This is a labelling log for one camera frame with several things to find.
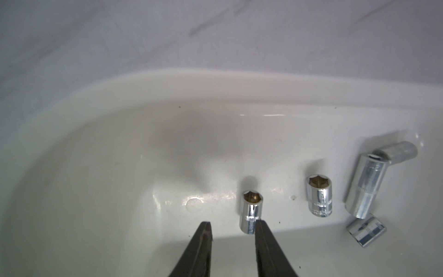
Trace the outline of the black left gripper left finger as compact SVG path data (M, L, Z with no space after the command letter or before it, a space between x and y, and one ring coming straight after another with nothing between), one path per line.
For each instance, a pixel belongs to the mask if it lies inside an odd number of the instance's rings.
M170 277L209 277L211 273L212 227L201 222Z

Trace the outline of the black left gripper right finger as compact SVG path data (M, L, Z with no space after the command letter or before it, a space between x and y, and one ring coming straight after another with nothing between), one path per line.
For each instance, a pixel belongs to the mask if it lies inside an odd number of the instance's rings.
M264 220L255 227L256 262L259 277L297 277L285 253Z

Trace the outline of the small chrome socket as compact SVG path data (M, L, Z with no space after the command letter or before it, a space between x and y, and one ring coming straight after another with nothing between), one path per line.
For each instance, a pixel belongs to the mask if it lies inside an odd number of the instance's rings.
M365 219L356 219L351 222L346 230L362 248L367 248L382 236L387 228L377 217L369 214Z

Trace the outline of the long chrome socket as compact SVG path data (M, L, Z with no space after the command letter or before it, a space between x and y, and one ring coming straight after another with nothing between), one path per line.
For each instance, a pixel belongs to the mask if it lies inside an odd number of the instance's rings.
M368 216L389 165L387 158L376 154L359 156L345 201L350 215L358 219Z

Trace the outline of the short chrome socket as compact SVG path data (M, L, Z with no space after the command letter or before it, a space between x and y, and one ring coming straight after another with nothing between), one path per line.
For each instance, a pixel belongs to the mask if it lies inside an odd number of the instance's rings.
M418 149L413 143L403 141L377 148L372 154L387 160L390 165L396 165L416 158Z

